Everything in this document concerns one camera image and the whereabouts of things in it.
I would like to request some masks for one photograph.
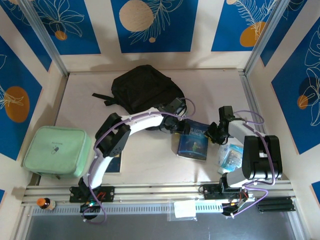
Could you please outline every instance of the green zippered case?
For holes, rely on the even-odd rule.
[[[91,142],[84,130],[43,126],[35,133],[23,166],[45,177],[79,177],[86,166]]]

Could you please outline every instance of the tag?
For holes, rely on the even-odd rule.
[[[194,218],[196,216],[196,202],[194,200],[176,201],[174,204],[174,215],[178,218]]]

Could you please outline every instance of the black backpack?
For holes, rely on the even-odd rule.
[[[117,77],[111,87],[114,97],[94,93],[110,106],[118,104],[129,114],[137,114],[151,107],[167,105],[175,98],[184,98],[181,89],[151,65],[141,65]]]

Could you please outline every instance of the small bottle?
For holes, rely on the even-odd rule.
[[[36,201],[36,204],[41,208],[45,210],[53,210],[56,207],[56,202],[49,198],[39,198]]]

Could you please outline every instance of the book cover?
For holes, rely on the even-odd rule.
[[[120,169],[121,169],[121,153],[115,156],[111,160],[111,162],[109,163],[109,166],[105,170],[105,173],[106,174],[120,173]]]
[[[178,145],[177,155],[180,157],[202,160],[207,159],[208,138],[204,135],[209,125],[188,120],[189,134],[182,134]]]

